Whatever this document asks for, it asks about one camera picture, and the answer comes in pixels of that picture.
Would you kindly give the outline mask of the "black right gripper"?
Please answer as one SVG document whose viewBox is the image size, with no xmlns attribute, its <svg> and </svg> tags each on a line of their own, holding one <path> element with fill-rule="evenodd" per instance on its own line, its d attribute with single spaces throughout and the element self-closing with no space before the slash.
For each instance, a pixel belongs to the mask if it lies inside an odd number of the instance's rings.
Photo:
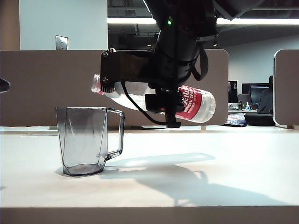
<svg viewBox="0 0 299 224">
<path fill-rule="evenodd" d="M 150 83 L 155 94 L 145 96 L 146 109 L 150 112 L 164 112 L 167 128 L 180 128 L 176 113 L 185 114 L 188 105 L 195 100 L 184 97 L 182 85 L 190 75 L 198 81 L 208 71 L 208 58 L 200 37 L 193 37 L 193 31 L 181 27 L 179 18 L 168 18 L 161 26 L 152 64 L 163 85 Z"/>
</svg>

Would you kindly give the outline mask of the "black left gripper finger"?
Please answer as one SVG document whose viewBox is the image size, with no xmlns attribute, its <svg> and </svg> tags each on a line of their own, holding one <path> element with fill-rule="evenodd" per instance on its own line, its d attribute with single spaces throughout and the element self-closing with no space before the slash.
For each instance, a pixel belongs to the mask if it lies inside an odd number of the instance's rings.
<svg viewBox="0 0 299 224">
<path fill-rule="evenodd" d="M 10 82 L 0 78 L 0 93 L 5 93 L 10 90 Z"/>
</svg>

